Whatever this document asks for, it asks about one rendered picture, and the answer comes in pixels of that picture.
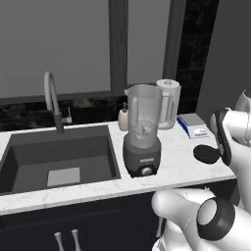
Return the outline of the grey blender with clear jar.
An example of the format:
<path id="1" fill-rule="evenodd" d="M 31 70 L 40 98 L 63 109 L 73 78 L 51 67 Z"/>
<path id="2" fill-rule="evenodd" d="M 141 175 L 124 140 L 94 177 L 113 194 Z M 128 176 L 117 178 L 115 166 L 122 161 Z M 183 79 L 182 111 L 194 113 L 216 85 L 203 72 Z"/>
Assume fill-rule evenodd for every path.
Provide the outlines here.
<path id="1" fill-rule="evenodd" d="M 128 107 L 128 133 L 123 145 L 125 168 L 131 177 L 155 175 L 162 150 L 157 136 L 162 90 L 153 85 L 137 84 L 127 89 L 125 95 Z"/>

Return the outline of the black round blender lid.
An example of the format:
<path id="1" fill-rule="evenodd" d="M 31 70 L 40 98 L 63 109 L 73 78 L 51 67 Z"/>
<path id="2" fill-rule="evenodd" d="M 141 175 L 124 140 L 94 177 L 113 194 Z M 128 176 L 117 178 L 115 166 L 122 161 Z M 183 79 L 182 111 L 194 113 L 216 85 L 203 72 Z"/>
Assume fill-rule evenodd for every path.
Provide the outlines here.
<path id="1" fill-rule="evenodd" d="M 220 151 L 212 146 L 200 144 L 193 149 L 193 156 L 196 160 L 208 164 L 215 164 L 221 157 Z"/>

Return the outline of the cream soap dispenser bottle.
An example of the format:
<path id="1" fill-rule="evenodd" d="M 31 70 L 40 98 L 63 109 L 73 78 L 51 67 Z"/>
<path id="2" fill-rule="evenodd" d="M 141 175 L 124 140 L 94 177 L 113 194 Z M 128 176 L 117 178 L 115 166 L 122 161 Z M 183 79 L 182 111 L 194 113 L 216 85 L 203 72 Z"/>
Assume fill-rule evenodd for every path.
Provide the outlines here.
<path id="1" fill-rule="evenodd" d="M 118 125 L 121 131 L 128 131 L 128 109 L 127 103 L 123 103 L 123 108 L 119 111 Z"/>

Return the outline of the white paper towel roll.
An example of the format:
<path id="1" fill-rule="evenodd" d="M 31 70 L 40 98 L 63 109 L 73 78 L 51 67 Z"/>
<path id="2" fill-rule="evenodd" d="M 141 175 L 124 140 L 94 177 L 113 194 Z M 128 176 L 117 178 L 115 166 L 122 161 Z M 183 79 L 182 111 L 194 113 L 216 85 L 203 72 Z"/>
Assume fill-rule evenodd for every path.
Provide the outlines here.
<path id="1" fill-rule="evenodd" d="M 181 85 L 173 79 L 159 79 L 156 84 L 163 91 L 159 129 L 171 129 L 176 123 Z"/>

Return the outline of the blue and white kitchen scale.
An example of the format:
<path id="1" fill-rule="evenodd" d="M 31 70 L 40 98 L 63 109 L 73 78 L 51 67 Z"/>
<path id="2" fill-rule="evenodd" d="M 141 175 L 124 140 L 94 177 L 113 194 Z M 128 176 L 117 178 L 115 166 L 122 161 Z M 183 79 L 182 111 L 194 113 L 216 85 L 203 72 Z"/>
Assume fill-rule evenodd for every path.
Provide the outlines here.
<path id="1" fill-rule="evenodd" d="M 209 136 L 209 130 L 206 124 L 195 113 L 178 115 L 176 120 L 190 139 Z"/>

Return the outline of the dark grey sink basin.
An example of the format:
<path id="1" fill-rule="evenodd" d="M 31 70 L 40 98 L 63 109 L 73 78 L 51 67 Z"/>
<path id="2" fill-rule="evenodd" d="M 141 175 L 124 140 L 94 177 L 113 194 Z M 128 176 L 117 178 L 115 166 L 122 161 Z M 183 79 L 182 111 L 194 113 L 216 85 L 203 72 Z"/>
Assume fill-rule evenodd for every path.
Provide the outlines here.
<path id="1" fill-rule="evenodd" d="M 120 177 L 105 125 L 15 133 L 0 160 L 0 196 Z"/>

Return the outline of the grey curved tap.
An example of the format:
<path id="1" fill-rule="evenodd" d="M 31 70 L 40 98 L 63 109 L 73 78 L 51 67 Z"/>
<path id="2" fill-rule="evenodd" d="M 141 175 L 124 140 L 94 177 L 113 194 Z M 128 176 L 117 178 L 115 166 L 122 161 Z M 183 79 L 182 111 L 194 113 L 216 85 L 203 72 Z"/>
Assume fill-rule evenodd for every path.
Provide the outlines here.
<path id="1" fill-rule="evenodd" d="M 72 122 L 72 116 L 68 115 L 66 118 L 62 117 L 58 103 L 55 79 L 49 71 L 44 74 L 44 96 L 47 110 L 53 113 L 57 132 L 63 133 L 64 124 L 69 125 Z"/>

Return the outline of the grey window frame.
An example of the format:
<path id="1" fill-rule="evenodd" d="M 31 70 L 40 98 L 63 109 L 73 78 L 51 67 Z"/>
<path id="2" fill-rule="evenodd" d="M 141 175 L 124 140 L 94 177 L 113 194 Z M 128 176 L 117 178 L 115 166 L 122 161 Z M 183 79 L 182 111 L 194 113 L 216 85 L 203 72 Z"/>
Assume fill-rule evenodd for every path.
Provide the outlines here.
<path id="1" fill-rule="evenodd" d="M 187 0 L 0 0 L 0 104 L 121 95 L 176 75 Z"/>

